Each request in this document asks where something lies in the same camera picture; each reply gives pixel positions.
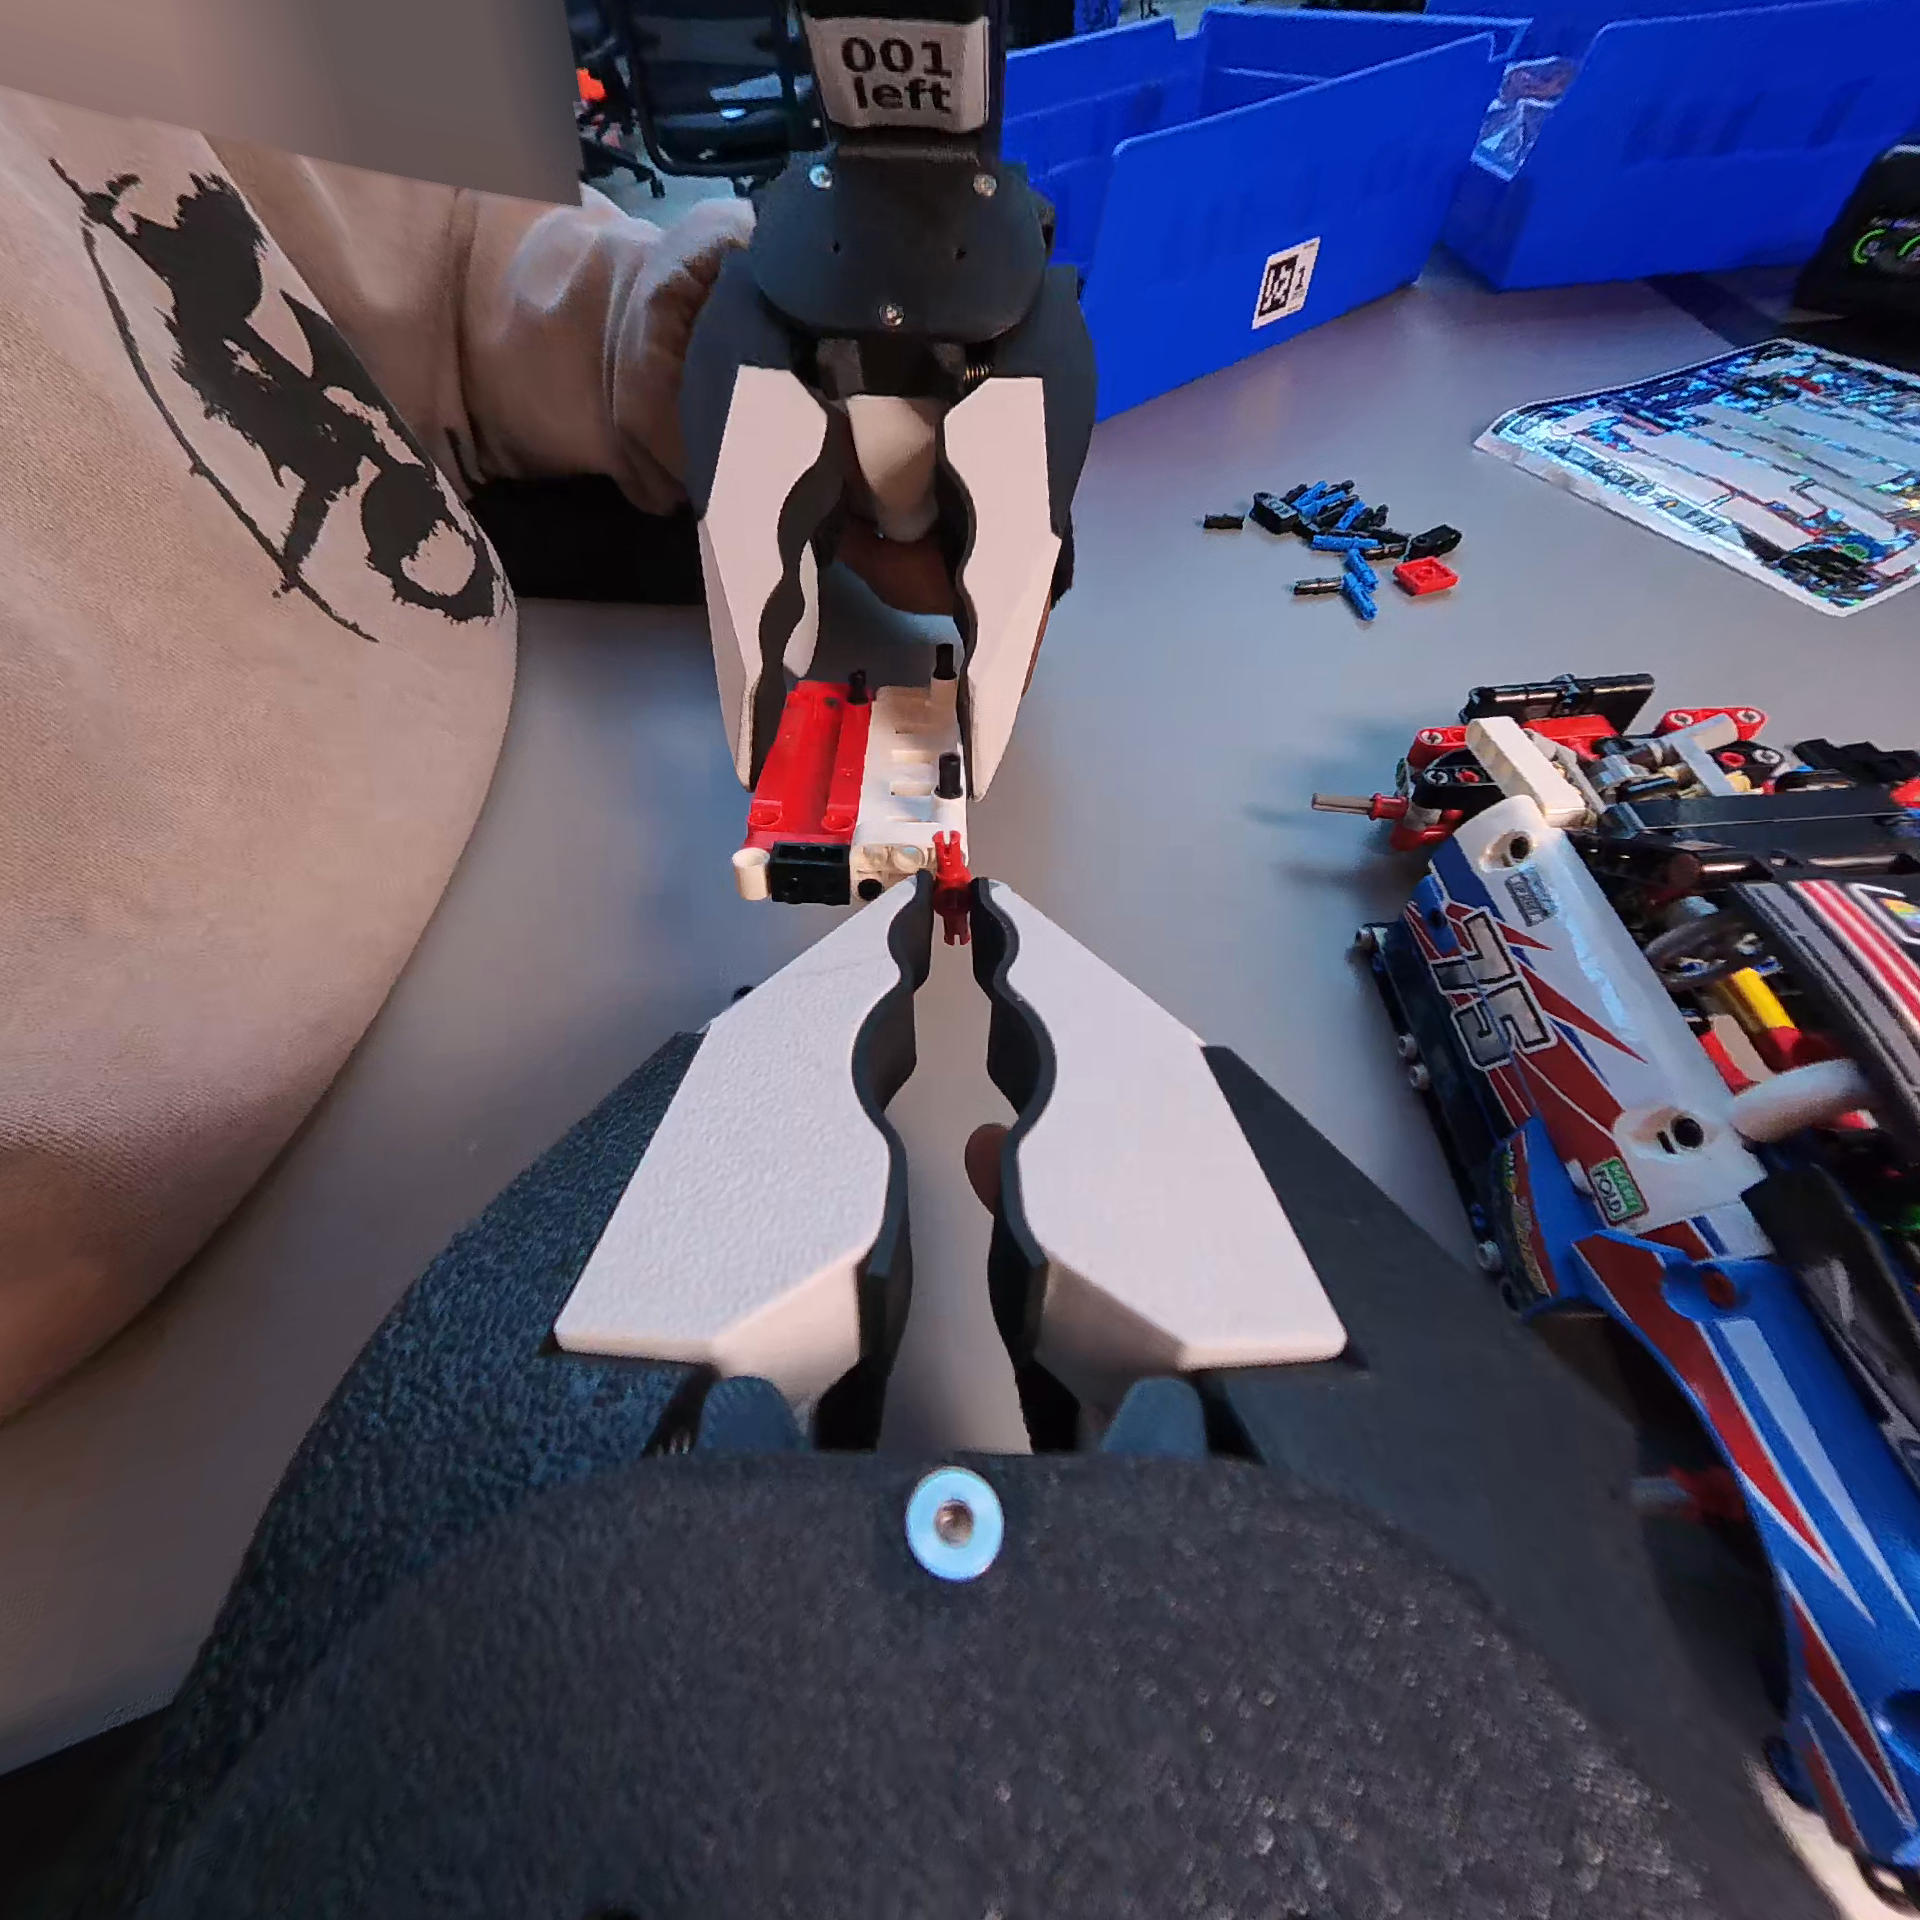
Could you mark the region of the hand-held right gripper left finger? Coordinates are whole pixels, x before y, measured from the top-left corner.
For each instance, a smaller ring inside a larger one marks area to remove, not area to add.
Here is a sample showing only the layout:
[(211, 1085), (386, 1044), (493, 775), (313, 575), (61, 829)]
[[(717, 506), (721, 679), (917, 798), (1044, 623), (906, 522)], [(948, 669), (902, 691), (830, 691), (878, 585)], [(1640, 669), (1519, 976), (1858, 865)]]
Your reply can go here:
[(872, 1447), (912, 1291), (886, 1107), (917, 1066), (932, 880), (884, 892), (709, 1021), (554, 1323), (570, 1353), (769, 1379)]

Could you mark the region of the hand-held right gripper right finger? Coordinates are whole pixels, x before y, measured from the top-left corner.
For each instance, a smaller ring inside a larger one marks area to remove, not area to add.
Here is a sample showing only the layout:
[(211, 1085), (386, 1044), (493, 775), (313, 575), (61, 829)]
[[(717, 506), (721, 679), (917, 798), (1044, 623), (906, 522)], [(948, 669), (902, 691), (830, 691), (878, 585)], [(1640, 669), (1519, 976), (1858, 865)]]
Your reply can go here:
[(972, 886), (972, 972), (1014, 1110), (988, 1294), (1031, 1446), (1074, 1447), (1143, 1379), (1342, 1358), (1220, 1051), (1002, 880)]

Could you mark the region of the black power bank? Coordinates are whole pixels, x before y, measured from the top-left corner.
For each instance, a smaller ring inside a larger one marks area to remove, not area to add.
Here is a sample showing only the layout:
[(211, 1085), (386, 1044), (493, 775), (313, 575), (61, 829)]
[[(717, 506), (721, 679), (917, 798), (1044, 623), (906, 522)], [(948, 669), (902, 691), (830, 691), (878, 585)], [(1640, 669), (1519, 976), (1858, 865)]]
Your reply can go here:
[(1793, 303), (1833, 317), (1919, 320), (1919, 144), (1874, 158), (1800, 269)]

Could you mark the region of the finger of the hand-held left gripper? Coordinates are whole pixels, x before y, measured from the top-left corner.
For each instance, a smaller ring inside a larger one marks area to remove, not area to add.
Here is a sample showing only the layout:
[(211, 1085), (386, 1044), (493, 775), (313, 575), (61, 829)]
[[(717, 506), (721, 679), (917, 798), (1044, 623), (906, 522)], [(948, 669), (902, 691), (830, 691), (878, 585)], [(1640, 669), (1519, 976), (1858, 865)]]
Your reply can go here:
[(722, 717), (752, 787), (778, 729), (789, 651), (819, 635), (812, 544), (847, 474), (828, 406), (786, 366), (735, 368), (693, 400), (693, 503)]
[(1012, 740), (1050, 607), (1044, 381), (978, 383), (940, 421), (935, 467), (962, 522), (962, 735), (978, 801)]

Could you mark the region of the person's left hand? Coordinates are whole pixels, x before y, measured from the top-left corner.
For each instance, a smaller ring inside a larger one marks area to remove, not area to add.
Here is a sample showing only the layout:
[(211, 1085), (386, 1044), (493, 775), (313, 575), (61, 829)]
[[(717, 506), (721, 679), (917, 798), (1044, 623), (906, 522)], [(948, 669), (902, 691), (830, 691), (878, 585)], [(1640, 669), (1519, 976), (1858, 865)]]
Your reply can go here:
[(838, 532), (834, 560), (888, 607), (914, 615), (956, 613), (954, 575), (939, 534), (895, 539), (881, 526), (852, 514)]

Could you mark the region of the person's left forearm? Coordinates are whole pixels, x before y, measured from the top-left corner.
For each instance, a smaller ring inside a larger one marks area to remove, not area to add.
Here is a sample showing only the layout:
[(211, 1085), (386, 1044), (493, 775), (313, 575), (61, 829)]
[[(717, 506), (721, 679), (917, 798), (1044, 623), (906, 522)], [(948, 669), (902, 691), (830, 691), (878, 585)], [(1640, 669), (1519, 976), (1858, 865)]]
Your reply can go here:
[(462, 421), (444, 429), (454, 486), (603, 475), (642, 514), (672, 514), (686, 499), (686, 349), (752, 237), (752, 206), (704, 200), (658, 227), (598, 195), (464, 200)]

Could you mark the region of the holographic sticker sheet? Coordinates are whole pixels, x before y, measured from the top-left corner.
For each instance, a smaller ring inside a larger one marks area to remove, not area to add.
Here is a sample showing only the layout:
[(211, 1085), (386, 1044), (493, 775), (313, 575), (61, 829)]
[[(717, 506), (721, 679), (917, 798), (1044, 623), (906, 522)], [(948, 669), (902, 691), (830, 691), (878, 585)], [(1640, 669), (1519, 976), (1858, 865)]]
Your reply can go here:
[(1476, 450), (1815, 612), (1919, 580), (1919, 378), (1853, 353), (1767, 339), (1519, 406)]

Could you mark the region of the crumpled clear plastic bag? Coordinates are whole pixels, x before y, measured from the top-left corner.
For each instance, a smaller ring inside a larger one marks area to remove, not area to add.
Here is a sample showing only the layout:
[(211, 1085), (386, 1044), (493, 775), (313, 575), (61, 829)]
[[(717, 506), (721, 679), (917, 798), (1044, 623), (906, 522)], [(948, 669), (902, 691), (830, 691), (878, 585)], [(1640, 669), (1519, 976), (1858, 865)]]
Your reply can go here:
[(1579, 59), (1567, 56), (1510, 61), (1476, 134), (1476, 165), (1514, 180), (1576, 76)]

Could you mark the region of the white red lego assembly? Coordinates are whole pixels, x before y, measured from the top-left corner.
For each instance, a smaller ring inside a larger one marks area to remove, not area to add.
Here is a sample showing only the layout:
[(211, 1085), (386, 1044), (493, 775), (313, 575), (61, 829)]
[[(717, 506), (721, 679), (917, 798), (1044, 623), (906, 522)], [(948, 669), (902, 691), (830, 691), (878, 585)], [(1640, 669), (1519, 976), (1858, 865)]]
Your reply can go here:
[(935, 831), (969, 856), (969, 764), (956, 648), (927, 683), (800, 679), (752, 790), (740, 846), (772, 852), (772, 902), (848, 906), (932, 871)]

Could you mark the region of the black office chair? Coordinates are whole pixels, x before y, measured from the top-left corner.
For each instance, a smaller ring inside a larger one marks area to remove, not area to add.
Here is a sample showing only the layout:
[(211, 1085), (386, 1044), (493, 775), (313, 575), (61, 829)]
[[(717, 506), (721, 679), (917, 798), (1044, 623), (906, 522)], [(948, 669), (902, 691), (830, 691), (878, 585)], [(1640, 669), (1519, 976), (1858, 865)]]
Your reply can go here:
[(628, 2), (619, 19), (661, 173), (761, 182), (828, 144), (799, 3)]

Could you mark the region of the pile of small lego pins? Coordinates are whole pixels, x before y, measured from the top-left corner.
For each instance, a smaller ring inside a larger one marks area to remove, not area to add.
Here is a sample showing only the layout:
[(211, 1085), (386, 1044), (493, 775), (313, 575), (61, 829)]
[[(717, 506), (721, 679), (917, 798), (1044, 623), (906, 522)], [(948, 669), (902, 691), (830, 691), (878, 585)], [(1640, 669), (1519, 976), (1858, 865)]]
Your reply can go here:
[(1449, 522), (1405, 532), (1388, 503), (1365, 497), (1350, 478), (1252, 492), (1237, 506), (1202, 512), (1196, 526), (1214, 539), (1297, 544), (1310, 570), (1288, 584), (1291, 597), (1340, 606), (1362, 626), (1375, 623), (1392, 597), (1439, 601), (1461, 588), (1465, 532)]

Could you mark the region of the blue white lego race car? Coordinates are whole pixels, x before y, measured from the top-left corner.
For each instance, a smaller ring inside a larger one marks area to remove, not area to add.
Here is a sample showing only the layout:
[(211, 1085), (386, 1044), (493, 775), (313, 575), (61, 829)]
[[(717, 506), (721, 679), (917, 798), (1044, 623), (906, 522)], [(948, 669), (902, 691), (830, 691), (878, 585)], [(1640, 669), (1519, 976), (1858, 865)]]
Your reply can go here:
[(1310, 803), (1424, 858), (1356, 951), (1476, 1256), (1663, 1370), (1710, 1460), (1653, 1499), (1771, 1574), (1772, 1770), (1917, 1908), (1917, 752), (1653, 697), (1481, 683)]

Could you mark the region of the blue plastic bin white tag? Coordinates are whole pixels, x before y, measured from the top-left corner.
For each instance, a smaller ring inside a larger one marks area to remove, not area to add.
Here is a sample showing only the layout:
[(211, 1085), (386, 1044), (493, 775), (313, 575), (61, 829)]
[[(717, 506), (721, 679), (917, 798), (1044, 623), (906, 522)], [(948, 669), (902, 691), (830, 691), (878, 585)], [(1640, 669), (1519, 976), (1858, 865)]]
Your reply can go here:
[(1522, 31), (1220, 7), (1012, 54), (1002, 149), (1081, 273), (1096, 418), (1414, 282)]

